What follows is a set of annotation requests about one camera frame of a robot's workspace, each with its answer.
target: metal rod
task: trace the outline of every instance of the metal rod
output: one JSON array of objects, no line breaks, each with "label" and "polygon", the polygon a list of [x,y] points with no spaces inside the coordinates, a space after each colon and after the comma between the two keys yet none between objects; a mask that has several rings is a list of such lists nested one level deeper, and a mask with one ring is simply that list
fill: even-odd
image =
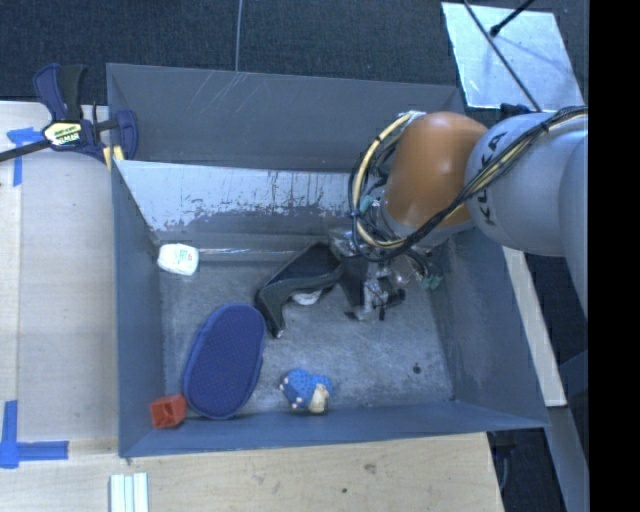
[{"label": "metal rod", "polygon": [[518,16],[518,14],[520,14],[522,11],[524,11],[527,7],[529,7],[535,1],[536,0],[527,0],[524,4],[522,4],[515,11],[513,11],[511,14],[509,14],[509,16],[507,16],[505,19],[503,19],[500,23],[498,23],[497,25],[494,25],[493,27],[491,27],[491,30],[489,31],[489,34],[491,34],[493,37],[497,36],[498,32],[500,32],[505,27],[505,25],[507,23],[509,23],[516,16]]},{"label": "metal rod", "polygon": [[469,15],[473,18],[473,21],[476,23],[476,25],[478,26],[478,28],[482,31],[482,34],[484,35],[485,39],[487,40],[487,42],[491,45],[491,47],[493,48],[493,50],[496,52],[496,54],[498,55],[498,57],[500,58],[500,60],[502,61],[502,63],[504,64],[504,66],[507,68],[507,71],[509,71],[509,73],[511,74],[511,76],[513,77],[513,79],[516,81],[516,83],[518,84],[518,86],[520,87],[520,89],[522,89],[522,92],[525,94],[525,96],[529,99],[529,101],[531,102],[531,104],[533,105],[533,107],[536,109],[537,112],[542,112],[542,109],[540,108],[540,105],[538,105],[538,103],[536,102],[536,100],[533,98],[533,96],[531,96],[531,93],[529,92],[529,90],[525,87],[525,85],[520,81],[520,78],[518,78],[518,75],[516,75],[516,72],[513,70],[513,68],[509,65],[509,63],[507,62],[507,59],[504,58],[504,55],[502,55],[502,53],[500,52],[500,50],[498,50],[498,47],[495,45],[495,43],[491,40],[491,36],[489,34],[487,34],[487,31],[484,29],[484,27],[482,26],[482,23],[480,23],[480,20],[478,19],[478,17],[476,16],[476,14],[473,12],[473,10],[471,9],[471,6],[469,5],[469,2],[467,2],[467,0],[463,0],[464,2],[464,6],[467,8],[467,11],[469,12]]},{"label": "metal rod", "polygon": [[27,144],[25,146],[18,146],[17,148],[9,149],[0,153],[0,162],[12,160],[14,158],[25,156],[30,153],[35,153],[36,151],[40,151],[48,147],[49,141],[46,139],[39,142],[32,142],[31,144]]}]

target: white plastic container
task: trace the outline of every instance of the white plastic container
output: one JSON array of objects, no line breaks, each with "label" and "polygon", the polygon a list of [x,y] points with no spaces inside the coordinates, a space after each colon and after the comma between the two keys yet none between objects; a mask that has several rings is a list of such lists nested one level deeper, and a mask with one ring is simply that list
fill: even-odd
[{"label": "white plastic container", "polygon": [[162,270],[190,276],[198,268],[198,249],[184,244],[166,244],[160,247],[158,266]]}]

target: white object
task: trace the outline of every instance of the white object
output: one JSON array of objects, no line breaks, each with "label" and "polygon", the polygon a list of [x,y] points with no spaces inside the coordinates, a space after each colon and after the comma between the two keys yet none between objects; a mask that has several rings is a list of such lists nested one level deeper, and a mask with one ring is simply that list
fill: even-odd
[{"label": "white object", "polygon": [[109,482],[110,512],[149,512],[146,473],[111,475]]},{"label": "white object", "polygon": [[184,244],[166,244],[160,247],[158,266],[162,270],[181,274],[192,275],[198,268],[198,249]]},{"label": "white object", "polygon": [[316,290],[310,293],[294,293],[291,298],[301,306],[311,306],[318,302],[320,295],[322,295],[322,290]]}]

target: red block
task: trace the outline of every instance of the red block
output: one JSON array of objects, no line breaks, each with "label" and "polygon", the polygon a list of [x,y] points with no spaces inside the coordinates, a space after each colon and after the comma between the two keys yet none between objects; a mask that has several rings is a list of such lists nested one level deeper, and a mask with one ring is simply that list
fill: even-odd
[{"label": "red block", "polygon": [[182,423],[187,412],[187,401],[181,394],[158,398],[150,405],[153,428],[175,427]]}]

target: blue sponge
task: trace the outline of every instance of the blue sponge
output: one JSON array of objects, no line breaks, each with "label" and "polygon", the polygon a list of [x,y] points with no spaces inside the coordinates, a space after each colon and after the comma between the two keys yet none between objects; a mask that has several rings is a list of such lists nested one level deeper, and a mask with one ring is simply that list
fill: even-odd
[{"label": "blue sponge", "polygon": [[226,304],[209,316],[183,378],[183,394],[194,411],[226,419],[249,400],[262,367],[265,333],[263,316],[248,304]]}]

